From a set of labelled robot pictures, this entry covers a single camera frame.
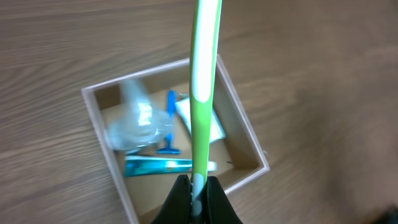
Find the clear soap pump bottle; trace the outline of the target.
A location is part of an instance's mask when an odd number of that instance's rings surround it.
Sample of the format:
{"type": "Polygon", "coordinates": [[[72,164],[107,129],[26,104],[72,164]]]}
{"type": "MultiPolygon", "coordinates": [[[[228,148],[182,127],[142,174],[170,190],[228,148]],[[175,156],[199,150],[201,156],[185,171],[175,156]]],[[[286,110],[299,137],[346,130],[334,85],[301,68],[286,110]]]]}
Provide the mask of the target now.
{"type": "Polygon", "coordinates": [[[121,117],[106,129],[106,142],[115,151],[137,153],[157,144],[169,133],[166,111],[158,109],[137,79],[120,83],[121,117]]]}

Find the green toothpaste tube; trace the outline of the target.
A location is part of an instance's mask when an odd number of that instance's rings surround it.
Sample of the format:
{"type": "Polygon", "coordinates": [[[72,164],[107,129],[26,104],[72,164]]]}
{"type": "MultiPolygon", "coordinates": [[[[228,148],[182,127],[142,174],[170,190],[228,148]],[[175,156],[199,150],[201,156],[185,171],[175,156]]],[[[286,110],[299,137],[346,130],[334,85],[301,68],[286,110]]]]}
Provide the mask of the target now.
{"type": "Polygon", "coordinates": [[[174,159],[166,157],[126,156],[125,177],[156,174],[189,173],[192,171],[191,159],[174,159]]]}

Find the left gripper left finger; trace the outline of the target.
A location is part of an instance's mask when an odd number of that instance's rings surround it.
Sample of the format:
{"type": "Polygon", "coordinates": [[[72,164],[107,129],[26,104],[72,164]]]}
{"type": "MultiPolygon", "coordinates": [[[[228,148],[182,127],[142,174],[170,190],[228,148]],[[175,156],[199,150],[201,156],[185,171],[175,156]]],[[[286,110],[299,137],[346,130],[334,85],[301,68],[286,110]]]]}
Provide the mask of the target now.
{"type": "Polygon", "coordinates": [[[191,192],[188,175],[179,175],[152,224],[189,224],[191,192]]]}

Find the blue disposable razor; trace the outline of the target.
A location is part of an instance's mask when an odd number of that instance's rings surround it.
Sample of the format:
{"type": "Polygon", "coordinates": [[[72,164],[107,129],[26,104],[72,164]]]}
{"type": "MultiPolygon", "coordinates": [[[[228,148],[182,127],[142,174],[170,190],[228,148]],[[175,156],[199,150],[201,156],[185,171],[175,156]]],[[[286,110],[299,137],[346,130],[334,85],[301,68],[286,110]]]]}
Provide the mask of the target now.
{"type": "Polygon", "coordinates": [[[175,102],[176,102],[176,92],[174,90],[169,90],[167,93],[166,111],[169,116],[170,129],[169,133],[166,135],[164,139],[165,146],[163,148],[158,149],[156,151],[157,154],[170,154],[170,155],[180,154],[180,150],[172,146],[172,142],[174,140],[173,119],[176,111],[175,102]]]}

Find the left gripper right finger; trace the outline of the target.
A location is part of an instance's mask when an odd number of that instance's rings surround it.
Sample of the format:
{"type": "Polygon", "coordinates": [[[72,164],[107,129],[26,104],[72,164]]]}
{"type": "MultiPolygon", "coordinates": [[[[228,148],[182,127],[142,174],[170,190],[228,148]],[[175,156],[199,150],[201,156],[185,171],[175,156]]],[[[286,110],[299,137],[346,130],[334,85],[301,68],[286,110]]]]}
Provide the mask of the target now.
{"type": "Polygon", "coordinates": [[[206,181],[204,219],[206,224],[243,224],[215,176],[206,181]]]}

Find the green white toothbrush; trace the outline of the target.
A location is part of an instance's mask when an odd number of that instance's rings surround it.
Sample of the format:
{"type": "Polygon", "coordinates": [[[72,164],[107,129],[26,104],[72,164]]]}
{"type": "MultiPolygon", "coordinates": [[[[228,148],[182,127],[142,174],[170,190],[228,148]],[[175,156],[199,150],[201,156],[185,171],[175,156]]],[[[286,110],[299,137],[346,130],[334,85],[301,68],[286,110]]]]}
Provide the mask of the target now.
{"type": "Polygon", "coordinates": [[[197,0],[190,51],[190,119],[192,132],[192,217],[205,211],[211,116],[221,0],[197,0]]]}

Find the green white soap packet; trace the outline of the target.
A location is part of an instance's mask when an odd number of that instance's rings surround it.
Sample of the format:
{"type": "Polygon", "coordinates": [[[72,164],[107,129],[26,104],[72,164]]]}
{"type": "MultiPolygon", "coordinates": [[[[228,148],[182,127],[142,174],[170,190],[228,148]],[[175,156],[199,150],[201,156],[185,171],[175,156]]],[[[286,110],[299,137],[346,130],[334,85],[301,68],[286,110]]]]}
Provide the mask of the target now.
{"type": "MultiPolygon", "coordinates": [[[[191,119],[190,119],[190,100],[189,98],[184,98],[179,100],[175,103],[175,108],[177,113],[182,118],[183,122],[185,123],[188,132],[191,134],[191,119]]],[[[215,113],[215,110],[212,111],[211,115],[211,127],[210,127],[210,144],[224,139],[226,137],[223,127],[215,113]]]]}

